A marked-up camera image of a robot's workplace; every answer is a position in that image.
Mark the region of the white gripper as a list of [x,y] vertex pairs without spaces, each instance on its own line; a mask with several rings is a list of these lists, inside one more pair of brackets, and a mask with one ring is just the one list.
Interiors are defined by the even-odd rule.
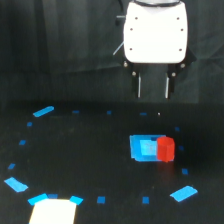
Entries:
[[[167,64],[176,76],[196,61],[188,46],[188,18],[183,1],[131,1],[123,28],[124,55],[132,65],[132,90],[141,97],[138,66]],[[174,92],[175,78],[166,78],[165,98]]]

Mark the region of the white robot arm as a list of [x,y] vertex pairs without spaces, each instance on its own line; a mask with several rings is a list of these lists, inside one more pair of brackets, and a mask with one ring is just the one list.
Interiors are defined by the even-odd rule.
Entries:
[[188,18],[182,0],[132,0],[123,28],[126,59],[133,65],[167,64],[165,98],[175,77],[196,60],[188,48]]

